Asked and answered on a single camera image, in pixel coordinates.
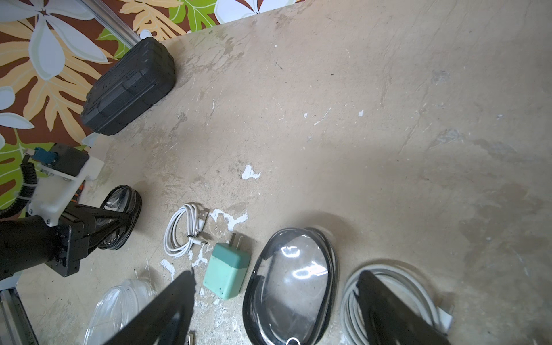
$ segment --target coiled cable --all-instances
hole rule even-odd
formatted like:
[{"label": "coiled cable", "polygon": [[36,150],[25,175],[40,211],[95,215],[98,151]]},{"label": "coiled cable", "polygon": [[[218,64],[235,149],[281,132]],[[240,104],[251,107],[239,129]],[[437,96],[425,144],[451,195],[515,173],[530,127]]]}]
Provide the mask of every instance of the coiled cable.
[{"label": "coiled cable", "polygon": [[358,278],[365,270],[371,271],[383,283],[386,283],[386,285],[392,285],[398,288],[402,293],[405,293],[416,304],[418,313],[422,319],[433,328],[440,331],[442,330],[437,307],[435,307],[435,304],[422,284],[400,268],[384,264],[372,264],[353,273],[345,285],[340,317],[343,333],[351,344],[369,345],[362,312],[360,311],[355,296],[358,295]]},{"label": "coiled cable", "polygon": [[29,162],[30,155],[25,155],[19,167],[23,174],[23,185],[19,194],[15,197],[12,204],[7,208],[0,210],[0,219],[9,218],[23,211],[27,203],[31,200],[38,183],[34,164]]},{"label": "coiled cable", "polygon": [[[188,242],[181,245],[176,238],[176,231],[178,221],[184,214],[186,214],[188,220]],[[195,204],[186,204],[179,208],[178,211],[173,214],[169,224],[167,225],[167,229],[165,230],[165,236],[163,239],[165,253],[178,258],[186,254],[192,248],[194,243],[197,245],[207,243],[196,239],[199,232],[203,229],[203,225],[205,225],[205,220],[199,219],[198,207]]]}]

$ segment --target gray cable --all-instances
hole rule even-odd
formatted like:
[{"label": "gray cable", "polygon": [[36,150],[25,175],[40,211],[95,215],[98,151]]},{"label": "gray cable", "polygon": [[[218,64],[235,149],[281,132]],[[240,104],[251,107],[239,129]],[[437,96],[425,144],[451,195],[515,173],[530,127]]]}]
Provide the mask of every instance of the gray cable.
[{"label": "gray cable", "polygon": [[440,318],[435,304],[423,286],[404,270],[383,264],[367,265],[351,275],[345,285],[341,301],[341,324],[343,333],[352,345],[369,345],[362,313],[355,294],[361,272],[369,270],[382,282],[393,285],[408,295],[416,304],[419,315],[432,327],[440,330]]}]

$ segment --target clear plastic bag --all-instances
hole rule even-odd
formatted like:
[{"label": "clear plastic bag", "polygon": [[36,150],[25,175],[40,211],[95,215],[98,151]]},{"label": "clear plastic bag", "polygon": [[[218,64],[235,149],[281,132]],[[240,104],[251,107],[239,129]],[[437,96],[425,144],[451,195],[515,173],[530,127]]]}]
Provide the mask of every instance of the clear plastic bag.
[{"label": "clear plastic bag", "polygon": [[132,320],[151,300],[153,290],[148,282],[126,279],[107,290],[84,335],[84,345],[102,345]]}]

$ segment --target wall charger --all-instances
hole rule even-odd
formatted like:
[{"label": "wall charger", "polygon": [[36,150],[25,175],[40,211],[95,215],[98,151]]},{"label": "wall charger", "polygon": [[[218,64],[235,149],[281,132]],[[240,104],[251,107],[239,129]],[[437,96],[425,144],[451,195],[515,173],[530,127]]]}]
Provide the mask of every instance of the wall charger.
[{"label": "wall charger", "polygon": [[230,243],[217,243],[209,259],[203,286],[223,300],[240,293],[251,255],[239,249],[242,236],[232,234]]}]

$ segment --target black cable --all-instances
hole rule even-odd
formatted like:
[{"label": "black cable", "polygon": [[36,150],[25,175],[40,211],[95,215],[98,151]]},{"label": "black cable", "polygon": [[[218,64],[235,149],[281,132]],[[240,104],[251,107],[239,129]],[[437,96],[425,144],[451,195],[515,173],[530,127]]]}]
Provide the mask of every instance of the black cable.
[{"label": "black cable", "polygon": [[23,185],[15,200],[6,209],[0,210],[0,219],[9,218],[23,211],[27,203],[31,200],[36,188],[38,179],[34,164],[29,162],[29,155],[25,155],[19,167],[23,174]]}]

